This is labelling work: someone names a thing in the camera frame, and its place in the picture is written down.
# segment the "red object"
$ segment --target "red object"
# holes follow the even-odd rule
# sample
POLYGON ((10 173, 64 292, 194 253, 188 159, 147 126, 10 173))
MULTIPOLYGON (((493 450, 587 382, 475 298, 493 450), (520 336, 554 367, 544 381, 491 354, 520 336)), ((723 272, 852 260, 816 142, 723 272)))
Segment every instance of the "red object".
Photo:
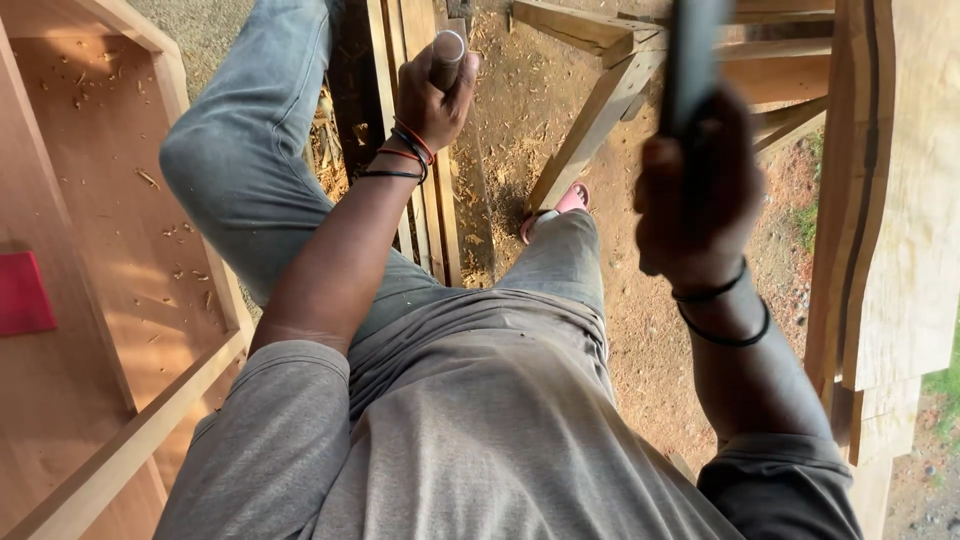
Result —
POLYGON ((56 327, 34 253, 0 255, 0 335, 56 327))

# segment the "left hand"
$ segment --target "left hand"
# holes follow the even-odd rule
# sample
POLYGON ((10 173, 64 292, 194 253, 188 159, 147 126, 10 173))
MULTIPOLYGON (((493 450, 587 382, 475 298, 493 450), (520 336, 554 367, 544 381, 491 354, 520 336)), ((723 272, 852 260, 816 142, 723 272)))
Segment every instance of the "left hand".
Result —
POLYGON ((432 61, 433 44, 430 44, 413 61, 400 67, 396 117, 419 135, 431 151, 437 152, 449 146, 464 128, 480 57, 467 52, 460 63, 457 81, 446 94, 430 83, 432 61))

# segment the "wooden handle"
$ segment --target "wooden handle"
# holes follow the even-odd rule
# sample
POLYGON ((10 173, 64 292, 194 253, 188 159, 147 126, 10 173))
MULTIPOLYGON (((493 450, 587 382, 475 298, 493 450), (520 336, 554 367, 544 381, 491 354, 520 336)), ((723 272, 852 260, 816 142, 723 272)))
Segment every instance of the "wooden handle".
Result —
POLYGON ((463 39, 452 30, 443 30, 433 39, 433 63, 430 64, 430 84, 447 92, 457 81, 460 61, 467 47, 463 39))

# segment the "person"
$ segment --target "person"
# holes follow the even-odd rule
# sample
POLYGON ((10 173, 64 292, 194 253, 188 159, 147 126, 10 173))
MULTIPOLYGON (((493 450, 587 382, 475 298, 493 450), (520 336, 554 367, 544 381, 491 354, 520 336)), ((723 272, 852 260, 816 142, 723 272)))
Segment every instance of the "person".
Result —
POLYGON ((682 151, 654 137, 636 186, 637 245, 679 299, 719 439, 694 486, 617 414, 582 184, 491 288, 443 287, 391 248, 420 161, 464 124, 476 55, 446 95, 429 48, 405 63, 396 134, 336 206, 323 194, 300 150, 329 16, 257 0, 161 148, 170 188, 265 308, 156 539, 860 536, 851 475, 743 257, 764 187, 728 90, 706 109, 703 178, 681 183, 682 151))

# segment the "pink slide sandal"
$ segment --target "pink slide sandal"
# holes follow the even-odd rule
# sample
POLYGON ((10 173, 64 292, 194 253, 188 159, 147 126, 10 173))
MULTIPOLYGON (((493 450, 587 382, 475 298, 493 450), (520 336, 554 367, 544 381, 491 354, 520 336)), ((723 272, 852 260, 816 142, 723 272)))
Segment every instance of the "pink slide sandal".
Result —
MULTIPOLYGON (((555 210, 557 213, 564 213, 574 209, 586 210, 589 204, 590 192, 587 189, 587 185, 583 182, 574 182, 566 190, 566 193, 564 193, 564 196, 560 198, 560 202, 557 203, 553 210, 555 210)), ((538 218, 538 215, 532 215, 523 222, 523 225, 520 226, 520 238, 523 239, 524 244, 530 245, 530 228, 538 218)))

